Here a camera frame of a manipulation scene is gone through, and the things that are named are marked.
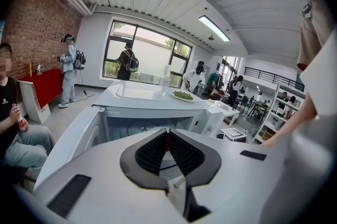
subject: red table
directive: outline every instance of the red table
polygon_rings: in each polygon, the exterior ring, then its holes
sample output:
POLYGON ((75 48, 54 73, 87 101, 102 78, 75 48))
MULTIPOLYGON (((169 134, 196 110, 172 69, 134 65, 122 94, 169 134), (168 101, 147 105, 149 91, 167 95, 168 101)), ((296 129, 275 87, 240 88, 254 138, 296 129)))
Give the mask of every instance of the red table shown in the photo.
POLYGON ((61 70, 44 71, 41 75, 23 77, 18 81, 32 82, 38 105, 42 109, 57 95, 62 93, 63 75, 61 70))

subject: hand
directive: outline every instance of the hand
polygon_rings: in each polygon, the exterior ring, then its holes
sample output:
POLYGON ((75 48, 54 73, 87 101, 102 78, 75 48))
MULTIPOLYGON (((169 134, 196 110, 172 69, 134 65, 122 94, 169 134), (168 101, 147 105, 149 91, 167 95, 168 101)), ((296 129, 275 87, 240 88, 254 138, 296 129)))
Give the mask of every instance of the hand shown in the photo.
POLYGON ((18 106, 13 105, 11 111, 9 112, 9 118, 11 119, 12 124, 15 124, 20 117, 20 110, 18 106))
POLYGON ((24 118, 23 118, 23 122, 25 123, 25 125, 24 125, 23 127, 19 128, 19 130, 20 130, 21 132, 26 132, 26 131, 28 130, 28 122, 27 122, 27 120, 24 119, 24 118))

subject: plate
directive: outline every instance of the plate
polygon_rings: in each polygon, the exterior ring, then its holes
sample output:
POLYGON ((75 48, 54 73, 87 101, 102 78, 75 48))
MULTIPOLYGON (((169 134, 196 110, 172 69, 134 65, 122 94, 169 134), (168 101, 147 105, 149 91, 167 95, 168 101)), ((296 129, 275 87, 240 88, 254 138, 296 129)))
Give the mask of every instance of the plate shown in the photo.
POLYGON ((187 101, 187 102, 195 102, 195 99, 193 97, 193 94, 187 90, 183 90, 183 89, 173 89, 173 88, 169 88, 166 90, 172 97, 176 98, 176 99, 179 99, 179 100, 183 100, 183 101, 187 101), (173 92, 175 91, 182 91, 184 93, 187 93, 187 94, 190 94, 191 97, 193 98, 193 100, 185 100, 185 99, 182 99, 182 98, 178 98, 173 92))

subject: white shelving unit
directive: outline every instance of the white shelving unit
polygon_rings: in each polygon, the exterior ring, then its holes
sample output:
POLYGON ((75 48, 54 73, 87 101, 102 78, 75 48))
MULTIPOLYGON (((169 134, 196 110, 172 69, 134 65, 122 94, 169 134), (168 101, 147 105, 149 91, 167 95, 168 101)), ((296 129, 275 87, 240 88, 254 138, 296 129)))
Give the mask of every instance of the white shelving unit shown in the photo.
POLYGON ((259 127, 259 130, 257 131, 256 135, 254 136, 253 140, 258 140, 260 142, 264 142, 264 140, 262 139, 262 136, 260 135, 261 132, 264 130, 264 128, 268 128, 273 132, 277 132, 278 129, 276 127, 276 125, 274 125, 272 123, 273 118, 276 120, 280 120, 283 122, 287 122, 287 119, 280 117, 279 115, 277 115, 276 113, 273 113, 273 107, 275 109, 275 106, 279 104, 279 102, 283 103, 286 106, 289 106, 290 108, 294 109, 295 111, 299 110, 299 107, 293 105, 293 103, 290 102, 285 102, 282 99, 278 99, 277 96, 278 94, 283 93, 283 92, 287 92, 287 94, 289 96, 295 96, 296 97, 296 101, 300 102, 300 104, 304 101, 305 98, 305 94, 302 91, 299 91, 293 87, 284 85, 284 84, 278 84, 276 91, 275 91, 275 95, 274 95, 274 99, 272 101, 272 105, 270 106, 271 108, 269 109, 268 114, 266 115, 266 117, 264 118, 261 126, 259 127))

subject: electric kettle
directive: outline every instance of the electric kettle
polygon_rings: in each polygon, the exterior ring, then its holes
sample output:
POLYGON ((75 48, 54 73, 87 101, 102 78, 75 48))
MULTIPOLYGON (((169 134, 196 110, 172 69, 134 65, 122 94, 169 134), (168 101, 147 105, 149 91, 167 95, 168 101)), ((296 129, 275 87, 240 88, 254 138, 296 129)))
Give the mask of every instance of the electric kettle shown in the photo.
POLYGON ((43 71, 43 65, 39 64, 37 65, 36 69, 36 75, 41 75, 43 71))

